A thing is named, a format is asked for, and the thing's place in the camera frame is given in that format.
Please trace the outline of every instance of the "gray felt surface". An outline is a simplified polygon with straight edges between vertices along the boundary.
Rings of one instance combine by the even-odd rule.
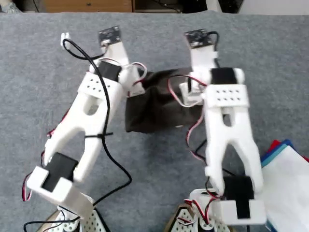
[[[60,34],[90,54],[100,52],[97,31],[120,25],[131,61],[151,71],[190,65],[183,32],[217,30],[222,66],[246,73],[255,140],[263,154],[272,140],[289,138],[309,154],[309,16],[199,14],[16,14],[0,16],[0,231],[21,231],[29,220],[47,218],[53,205],[34,195],[21,200],[24,176],[39,164],[46,132],[76,96],[88,68],[60,48]],[[186,149],[186,128],[154,134],[124,132],[125,102],[109,126],[114,157],[132,174],[133,183],[110,196],[98,209],[113,232],[160,232],[190,191],[204,186],[203,165]],[[79,158],[83,135],[66,154]],[[200,127],[192,141],[205,136]],[[228,151],[224,166],[242,172]],[[124,183],[126,177],[102,152],[80,188],[94,199]],[[253,232],[266,231],[252,226]]]

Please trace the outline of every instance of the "black cable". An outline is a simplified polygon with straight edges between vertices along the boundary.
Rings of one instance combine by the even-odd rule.
[[[81,56],[75,54],[74,52],[72,52],[71,50],[69,50],[64,44],[63,44],[63,47],[64,47],[64,49],[65,49],[68,53],[70,53],[70,54],[71,54],[72,56],[74,56],[75,58],[77,58],[77,59],[82,59],[82,60],[88,60],[86,57],[81,57]],[[103,57],[103,56],[106,54],[107,49],[108,49],[108,46],[105,47],[105,52],[104,52],[103,54],[97,55],[97,56],[94,56],[94,57],[90,57],[90,56],[89,56],[90,59],[94,60],[94,59],[99,59],[99,58]]]
[[[37,3],[35,2],[35,0],[32,0],[32,1],[33,1],[33,4],[34,4],[35,9],[36,9],[37,12],[39,13],[40,11],[39,11],[39,8],[38,8]]]
[[[76,217],[76,218],[71,219],[71,220],[58,220],[58,221],[29,221],[29,222],[24,224],[24,232],[27,232],[27,225],[31,225],[31,224],[71,223],[71,222],[77,221],[80,218],[81,217]]]
[[[217,31],[210,31],[210,32],[207,33],[207,35],[216,35],[216,40],[214,42],[214,51],[216,52],[217,51],[217,47],[218,47],[218,43],[219,43],[219,39],[220,39],[219,33]],[[220,64],[219,64],[218,58],[215,58],[214,62],[216,64],[217,68],[220,68]]]
[[[109,152],[109,150],[108,150],[108,148],[107,148],[107,146],[106,146],[105,140],[102,139],[102,143],[103,143],[103,148],[104,148],[104,150],[105,150],[107,156],[110,158],[110,160],[111,160],[114,164],[116,164],[116,165],[128,176],[129,180],[128,180],[125,184],[123,184],[123,185],[121,185],[121,186],[115,188],[114,190],[110,191],[109,193],[107,193],[107,194],[105,194],[104,196],[102,196],[102,197],[100,197],[99,199],[97,199],[96,202],[93,203],[93,206],[97,205],[99,202],[103,201],[105,198],[107,198],[108,196],[112,195],[113,193],[115,193],[115,192],[117,192],[117,191],[123,189],[124,187],[128,186],[128,185],[131,184],[131,182],[132,182],[132,177],[131,177],[130,173],[129,173],[123,166],[121,166],[121,165],[111,156],[111,154],[110,154],[110,152]]]
[[[157,4],[159,4],[159,5],[162,6],[162,7],[165,7],[165,8],[171,9],[171,10],[174,10],[174,11],[176,11],[176,12],[179,13],[179,14],[181,13],[180,10],[178,10],[178,9],[176,9],[176,8],[174,8],[174,7],[171,7],[171,6],[170,6],[171,4],[162,3],[160,0],[158,0],[158,1],[156,1],[156,0],[151,0],[151,1],[153,1],[153,2],[155,2],[155,3],[157,3]]]
[[[63,213],[63,211],[61,210],[61,213],[62,213],[62,215],[63,215],[63,220],[65,220],[66,219],[66,216],[64,215],[64,213]],[[46,231],[48,231],[48,230],[50,230],[50,229],[54,229],[54,228],[56,228],[56,227],[58,227],[58,226],[60,226],[60,225],[62,225],[62,223],[63,222],[61,222],[60,224],[58,224],[58,225],[55,225],[55,226],[52,226],[52,227],[49,227],[49,228],[46,228],[45,230],[43,230],[42,232],[46,232]]]

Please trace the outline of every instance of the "robotic arm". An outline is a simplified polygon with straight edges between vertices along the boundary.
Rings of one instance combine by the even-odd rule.
[[[205,175],[220,196],[211,204],[211,214],[226,225],[264,224],[262,168],[251,130],[245,75],[241,69],[217,67],[216,43],[209,37],[212,33],[205,29],[185,33],[191,51],[190,75],[207,87],[201,93],[197,82],[191,84],[191,89],[188,82],[180,84],[186,104],[203,102],[208,140]],[[223,115],[229,115],[230,125],[224,123]],[[243,162],[245,176],[223,177],[222,161],[228,144]],[[205,193],[205,189],[194,190],[190,199],[205,208],[211,200]]]
[[[110,99],[109,121],[112,120],[123,96],[144,93],[137,67],[129,60],[121,42],[119,27],[99,32],[100,44],[107,47],[104,57],[96,60]],[[37,166],[27,181],[27,186],[55,205],[61,205],[81,217],[89,218],[93,200],[81,193],[73,182],[83,182],[89,175],[102,149],[101,134],[107,115],[106,97],[99,77],[93,67],[86,73],[78,94],[65,118],[45,144],[44,165]],[[79,131],[85,131],[85,149],[80,161],[61,154],[64,145]]]

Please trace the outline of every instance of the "wooden cabinet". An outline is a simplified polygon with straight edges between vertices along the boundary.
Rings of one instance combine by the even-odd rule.
[[[47,12],[132,12],[132,0],[44,0]]]

